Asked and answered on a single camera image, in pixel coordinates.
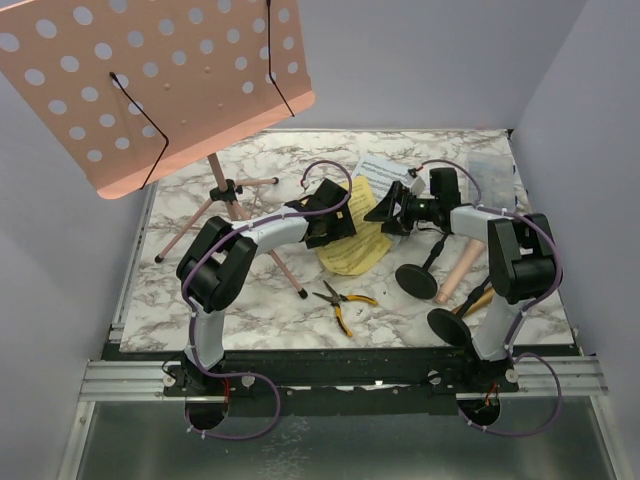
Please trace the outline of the white sheet music page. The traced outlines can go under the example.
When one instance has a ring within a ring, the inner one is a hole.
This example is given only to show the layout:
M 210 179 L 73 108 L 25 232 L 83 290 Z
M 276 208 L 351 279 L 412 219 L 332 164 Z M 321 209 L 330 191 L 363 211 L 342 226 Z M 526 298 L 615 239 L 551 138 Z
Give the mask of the white sheet music page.
M 363 176 L 367 179 L 374 198 L 379 201 L 388 193 L 394 181 L 400 181 L 405 186 L 410 186 L 413 178 L 408 173 L 409 168 L 396 163 L 386 157 L 365 154 L 354 170 L 353 177 Z

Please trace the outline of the yellow sheet music page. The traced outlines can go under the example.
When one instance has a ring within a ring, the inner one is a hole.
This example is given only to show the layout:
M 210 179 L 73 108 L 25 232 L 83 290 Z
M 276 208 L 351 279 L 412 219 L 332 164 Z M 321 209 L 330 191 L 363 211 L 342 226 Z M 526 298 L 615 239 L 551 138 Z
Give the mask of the yellow sheet music page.
M 356 234 L 316 249 L 320 263 L 329 272 L 358 276 L 373 268 L 392 246 L 378 223 L 366 222 L 364 216 L 376 206 L 369 182 L 364 176 L 352 180 L 348 207 Z

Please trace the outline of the pink toy microphone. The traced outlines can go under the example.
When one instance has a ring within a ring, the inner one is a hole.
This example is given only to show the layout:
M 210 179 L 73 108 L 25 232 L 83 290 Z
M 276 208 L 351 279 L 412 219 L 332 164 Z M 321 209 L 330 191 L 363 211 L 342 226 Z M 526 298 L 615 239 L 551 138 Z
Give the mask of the pink toy microphone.
M 456 265 L 436 293 L 434 297 L 436 304 L 444 305 L 452 298 L 460 282 L 468 274 L 474 262 L 480 257 L 485 249 L 486 244 L 484 242 L 477 239 L 469 240 Z

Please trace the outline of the pink perforated music stand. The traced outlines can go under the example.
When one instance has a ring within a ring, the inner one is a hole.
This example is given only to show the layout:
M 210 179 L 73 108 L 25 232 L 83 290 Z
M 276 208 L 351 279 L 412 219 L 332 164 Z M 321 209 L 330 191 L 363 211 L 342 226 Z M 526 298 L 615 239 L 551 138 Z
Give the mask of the pink perforated music stand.
M 115 270 L 141 189 L 310 108 L 294 1 L 1 10 L 1 231 L 30 286 Z

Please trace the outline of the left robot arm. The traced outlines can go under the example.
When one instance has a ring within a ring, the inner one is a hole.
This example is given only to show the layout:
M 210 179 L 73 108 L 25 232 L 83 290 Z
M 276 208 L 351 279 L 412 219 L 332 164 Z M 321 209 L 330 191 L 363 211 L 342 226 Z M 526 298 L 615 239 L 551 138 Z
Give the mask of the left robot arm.
M 317 190 L 261 217 L 230 223 L 218 216 L 205 222 L 176 269 L 190 321 L 185 355 L 193 364 L 187 382 L 201 395 L 222 380 L 222 334 L 227 308 L 244 287 L 254 259 L 288 244 L 309 249 L 351 237 L 350 188 L 325 179 Z

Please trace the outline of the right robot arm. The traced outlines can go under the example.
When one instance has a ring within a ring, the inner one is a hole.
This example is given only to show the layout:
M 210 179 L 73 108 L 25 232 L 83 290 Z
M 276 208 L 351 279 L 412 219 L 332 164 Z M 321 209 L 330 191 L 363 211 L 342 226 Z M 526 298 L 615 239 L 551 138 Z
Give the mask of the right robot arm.
M 479 329 L 471 332 L 462 319 L 473 296 L 456 313 L 435 308 L 427 316 L 431 330 L 441 340 L 476 356 L 459 371 L 462 384 L 480 392 L 496 380 L 492 362 L 511 356 L 525 314 L 558 288 L 563 273 L 546 216 L 521 216 L 484 207 L 478 201 L 463 203 L 457 177 L 460 170 L 451 162 L 431 169 L 428 198 L 393 182 L 364 219 L 396 236 L 409 235 L 416 223 L 425 221 L 440 228 L 445 237 L 465 236 L 486 245 L 489 273 L 484 283 L 493 288 L 494 297 Z

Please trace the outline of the clear plastic parts box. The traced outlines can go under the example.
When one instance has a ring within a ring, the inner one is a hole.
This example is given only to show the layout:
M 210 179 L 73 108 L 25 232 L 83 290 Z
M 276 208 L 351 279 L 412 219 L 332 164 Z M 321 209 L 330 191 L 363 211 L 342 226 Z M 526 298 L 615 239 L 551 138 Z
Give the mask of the clear plastic parts box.
M 515 174 L 511 159 L 503 155 L 469 152 L 467 170 L 481 188 L 482 205 L 515 210 Z

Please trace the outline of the gold toy microphone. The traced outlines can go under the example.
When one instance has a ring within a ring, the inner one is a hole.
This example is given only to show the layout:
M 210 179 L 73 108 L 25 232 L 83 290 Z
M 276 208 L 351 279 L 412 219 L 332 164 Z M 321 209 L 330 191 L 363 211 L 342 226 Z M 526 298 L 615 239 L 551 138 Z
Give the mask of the gold toy microphone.
M 469 309 L 462 314 L 462 316 L 466 317 L 468 315 L 472 315 L 476 311 L 487 307 L 491 303 L 494 297 L 494 294 L 495 294 L 495 291 L 492 287 L 486 289 L 482 294 L 482 296 L 473 305 L 471 305 Z

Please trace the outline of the black mic stand front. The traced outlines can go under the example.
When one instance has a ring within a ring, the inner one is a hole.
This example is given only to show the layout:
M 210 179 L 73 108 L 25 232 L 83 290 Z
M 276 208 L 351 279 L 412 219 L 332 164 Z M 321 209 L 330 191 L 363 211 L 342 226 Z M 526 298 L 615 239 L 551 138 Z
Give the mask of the black mic stand front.
M 464 322 L 462 314 L 469 309 L 491 286 L 491 281 L 486 278 L 475 287 L 467 296 L 464 303 L 452 310 L 436 308 L 427 315 L 427 322 L 431 330 L 446 344 L 453 347 L 465 347 L 471 341 L 469 327 Z

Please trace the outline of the yellow handled pliers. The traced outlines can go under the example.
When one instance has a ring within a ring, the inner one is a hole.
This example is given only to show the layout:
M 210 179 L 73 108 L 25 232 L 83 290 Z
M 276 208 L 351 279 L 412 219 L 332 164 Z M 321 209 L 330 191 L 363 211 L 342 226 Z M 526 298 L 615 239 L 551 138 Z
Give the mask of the yellow handled pliers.
M 328 291 L 328 294 L 323 294 L 320 292 L 313 292 L 313 294 L 315 296 L 317 296 L 318 298 L 323 299 L 324 301 L 326 301 L 327 303 L 329 303 L 333 308 L 334 308 L 334 316 L 338 322 L 338 325 L 340 327 L 340 329 L 342 330 L 342 332 L 348 337 L 348 338 L 352 338 L 353 337 L 353 332 L 348 328 L 348 326 L 346 325 L 344 318 L 343 318 L 343 314 L 342 314 L 342 304 L 346 303 L 346 302 L 361 302 L 361 303 L 366 303 L 368 305 L 371 306 L 378 306 L 378 302 L 368 296 L 365 295 L 359 295 L 359 294 L 349 294 L 349 295 L 344 295 L 341 294 L 339 292 L 337 292 L 331 285 L 329 282 L 327 282 L 326 280 L 323 281 L 323 284 L 325 286 L 325 288 Z

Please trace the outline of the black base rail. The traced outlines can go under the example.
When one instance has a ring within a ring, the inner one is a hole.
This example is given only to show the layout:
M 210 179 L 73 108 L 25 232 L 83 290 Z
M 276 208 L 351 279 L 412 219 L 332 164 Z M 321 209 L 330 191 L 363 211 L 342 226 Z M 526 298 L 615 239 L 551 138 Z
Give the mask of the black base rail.
M 86 395 L 102 401 L 171 401 L 198 424 L 224 416 L 454 415 L 457 395 L 517 391 L 508 360 L 461 349 L 228 351 L 212 376 L 182 354 L 110 353 L 91 363 Z

